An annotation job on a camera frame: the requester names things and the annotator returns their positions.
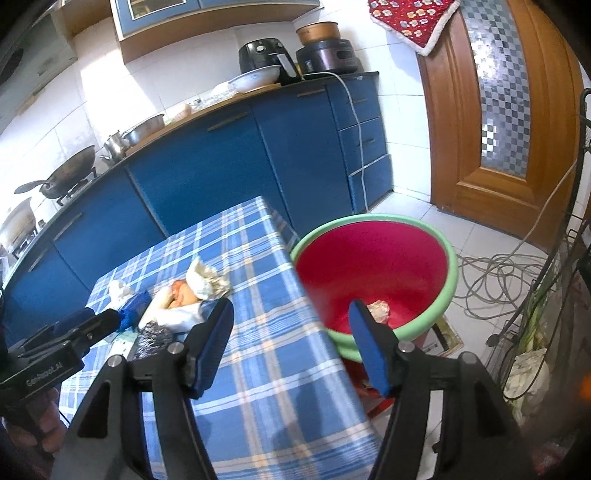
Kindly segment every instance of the air fryer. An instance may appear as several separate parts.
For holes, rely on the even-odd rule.
[[[290,54],[277,38],[262,38],[243,45],[238,50],[238,59],[241,73],[251,72],[269,65],[279,65],[281,67],[279,82],[282,85],[301,80]]]

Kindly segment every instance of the blue kitchen cabinet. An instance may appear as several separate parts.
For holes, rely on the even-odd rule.
[[[90,295],[51,242],[35,245],[23,260],[6,286],[8,345],[84,308]]]
[[[53,243],[92,289],[104,274],[165,239],[124,169],[99,178],[52,225]]]
[[[339,136],[324,85],[302,85],[253,102],[294,230],[300,235],[351,215]]]
[[[115,0],[116,14],[125,36],[177,15],[199,10],[199,0]]]
[[[362,167],[359,149],[359,127],[353,125],[341,130],[339,139],[345,158],[347,174],[355,173]],[[363,147],[364,165],[369,165],[386,154],[386,136],[381,118],[374,118],[361,124],[361,146]]]
[[[258,195],[290,220],[248,105],[177,128],[127,168],[167,235]]]
[[[365,210],[362,172],[365,193],[370,208],[380,198],[392,191],[392,161],[390,160],[390,155],[384,155],[368,164],[363,170],[349,175],[349,185],[355,213],[361,213]]]
[[[355,77],[345,79],[345,85],[351,94],[351,100],[359,122],[366,122],[380,116],[378,91],[375,87],[375,77],[360,73]],[[353,111],[347,97],[347,92],[340,82],[327,85],[330,104],[332,106],[338,130],[356,125]]]

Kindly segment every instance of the plastic basin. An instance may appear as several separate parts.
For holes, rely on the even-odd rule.
[[[414,340],[447,310],[457,257],[430,225],[399,215],[355,215],[306,235],[291,259],[341,357],[361,363],[350,334],[349,303],[385,300],[388,325]]]

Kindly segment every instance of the crumpled paper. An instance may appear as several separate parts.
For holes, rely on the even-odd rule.
[[[125,305],[125,302],[134,295],[135,292],[121,280],[111,280],[109,282],[109,297],[111,298],[111,301],[105,307],[105,310],[119,310],[123,305]]]
[[[504,393],[508,398],[519,397],[529,387],[525,395],[511,402],[513,416],[520,425],[523,425],[526,417],[540,405],[550,387],[550,369],[548,364],[543,362],[545,352],[546,348],[541,348],[516,356],[505,384]]]
[[[217,270],[197,257],[187,271],[187,284],[201,300],[218,300],[230,292],[230,281]]]
[[[368,310],[377,323],[388,323],[388,316],[390,315],[390,305],[388,305],[388,302],[376,300],[368,305]]]

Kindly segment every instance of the power cord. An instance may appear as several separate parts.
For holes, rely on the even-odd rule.
[[[530,231],[526,234],[526,236],[519,242],[519,244],[513,249],[513,251],[509,254],[496,254],[490,258],[487,257],[480,257],[480,258],[473,258],[473,257],[463,257],[462,255],[458,255],[461,260],[460,267],[464,267],[465,265],[471,265],[476,268],[478,271],[482,273],[472,284],[468,282],[466,279],[466,274],[464,269],[462,268],[462,280],[466,284],[467,293],[466,295],[458,295],[454,296],[454,298],[462,299],[465,301],[466,307],[464,310],[469,314],[470,317],[477,319],[477,320],[484,320],[491,325],[496,327],[496,324],[492,323],[490,320],[499,318],[501,316],[505,316],[508,314],[512,314],[518,311],[519,306],[517,305],[517,301],[519,300],[520,295],[523,292],[524,284],[528,286],[528,290],[531,288],[531,284],[525,279],[526,274],[532,274],[533,278],[536,278],[536,272],[539,274],[542,271],[543,263],[537,260],[543,260],[544,258],[538,255],[525,255],[525,254],[518,254],[517,251],[527,242],[531,234],[534,232],[536,227],[538,226],[542,215],[544,214],[546,208],[550,204],[552,198],[559,190],[560,186],[566,181],[570,173],[573,171],[575,166],[577,165],[578,160],[575,160],[573,164],[569,167],[569,169],[565,172],[562,176],[560,181],[557,183],[556,187],[550,193],[550,196],[545,201],[544,205],[542,206],[537,219],[535,220],[533,226],[531,227]],[[530,262],[522,261],[516,262],[513,259],[530,259]],[[501,293],[497,296],[491,294],[490,288],[488,286],[488,278],[495,278],[498,282],[498,285],[501,289]],[[517,295],[512,295],[509,291],[510,285],[508,284],[508,279],[510,278],[519,278],[520,285],[519,285],[519,293]],[[484,288],[484,292],[486,294],[481,294],[481,290]],[[514,306],[514,310],[510,312],[502,312],[496,315],[491,315],[489,317],[482,317],[474,312],[474,307],[469,304],[469,299],[476,298],[486,304],[511,304]],[[498,335],[493,339],[489,337],[487,341],[487,345],[489,346],[496,346],[498,344]]]

